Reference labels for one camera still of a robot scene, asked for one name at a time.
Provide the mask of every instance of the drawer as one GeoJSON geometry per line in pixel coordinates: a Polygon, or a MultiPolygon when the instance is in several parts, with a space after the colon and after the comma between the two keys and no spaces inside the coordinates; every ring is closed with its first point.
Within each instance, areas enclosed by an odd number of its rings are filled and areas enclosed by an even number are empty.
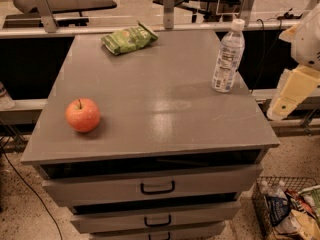
{"type": "Polygon", "coordinates": [[[150,229],[164,226],[215,222],[232,219],[240,202],[135,209],[73,216],[71,223],[79,233],[150,229]]]}
{"type": "Polygon", "coordinates": [[[152,200],[249,190],[261,165],[206,167],[49,180],[44,189],[59,206],[152,200]]]}
{"type": "Polygon", "coordinates": [[[127,235],[109,235],[107,233],[90,234],[90,240],[178,240],[220,235],[225,227],[224,222],[199,225],[196,228],[176,228],[155,232],[141,232],[127,235]]]}

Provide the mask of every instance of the white bottle cap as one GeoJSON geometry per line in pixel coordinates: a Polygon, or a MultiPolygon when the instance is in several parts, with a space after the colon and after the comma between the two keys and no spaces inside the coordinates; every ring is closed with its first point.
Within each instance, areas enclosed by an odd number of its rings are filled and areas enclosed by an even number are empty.
{"type": "Polygon", "coordinates": [[[245,21],[242,19],[234,19],[231,23],[231,30],[242,31],[244,29],[245,21]]]}

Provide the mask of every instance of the floor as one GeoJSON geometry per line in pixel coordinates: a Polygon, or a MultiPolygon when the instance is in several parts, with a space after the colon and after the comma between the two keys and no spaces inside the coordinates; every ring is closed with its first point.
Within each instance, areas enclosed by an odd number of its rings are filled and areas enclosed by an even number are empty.
{"type": "MultiPolygon", "coordinates": [[[[100,11],[97,14],[88,13],[92,17],[90,24],[131,24],[134,17],[120,17],[130,15],[128,6],[133,0],[115,0],[118,8],[108,13],[100,11]]],[[[149,7],[142,3],[134,10],[148,24],[161,23],[162,8],[149,1],[149,7]],[[152,17],[146,16],[147,10],[152,17]]],[[[255,0],[252,19],[263,18],[269,20],[283,14],[290,8],[292,13],[299,13],[305,8],[309,0],[255,0]]],[[[0,25],[5,15],[15,14],[17,10],[11,0],[0,0],[0,25]]],[[[180,11],[178,22],[189,22],[190,14],[180,11]]],[[[262,161],[266,176],[311,177],[320,182],[320,135],[302,134],[300,136],[279,137],[280,146],[269,150],[262,161]]],[[[21,153],[7,154],[12,165],[23,179],[32,186],[41,197],[48,210],[56,220],[64,240],[84,240],[87,235],[80,235],[69,223],[71,213],[66,208],[59,208],[41,187],[41,178],[35,170],[20,164],[21,153]]],[[[257,218],[251,201],[251,192],[244,192],[240,196],[242,208],[235,218],[226,222],[226,227],[220,236],[208,240],[259,240],[263,239],[258,227],[257,218]]],[[[41,201],[26,184],[17,176],[15,170],[8,164],[4,155],[0,157],[0,239],[3,240],[58,240],[59,232],[52,218],[46,212],[41,201]]]]}

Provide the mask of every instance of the green chip bag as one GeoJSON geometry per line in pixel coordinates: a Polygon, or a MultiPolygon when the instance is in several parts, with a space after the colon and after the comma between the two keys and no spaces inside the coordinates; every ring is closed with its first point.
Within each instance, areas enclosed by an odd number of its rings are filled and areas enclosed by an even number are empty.
{"type": "Polygon", "coordinates": [[[118,30],[101,38],[102,43],[115,55],[133,52],[151,44],[158,36],[138,22],[137,27],[118,30]]]}

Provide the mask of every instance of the cabinet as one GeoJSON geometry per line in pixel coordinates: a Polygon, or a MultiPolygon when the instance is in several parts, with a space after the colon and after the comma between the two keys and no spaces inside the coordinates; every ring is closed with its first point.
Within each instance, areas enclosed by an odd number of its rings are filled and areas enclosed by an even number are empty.
{"type": "Polygon", "coordinates": [[[229,94],[211,88],[214,31],[158,35],[121,56],[102,46],[102,35],[76,36],[22,156],[90,239],[220,234],[279,144],[239,75],[229,94]],[[87,134],[64,119],[81,97],[102,115],[87,134]]]}

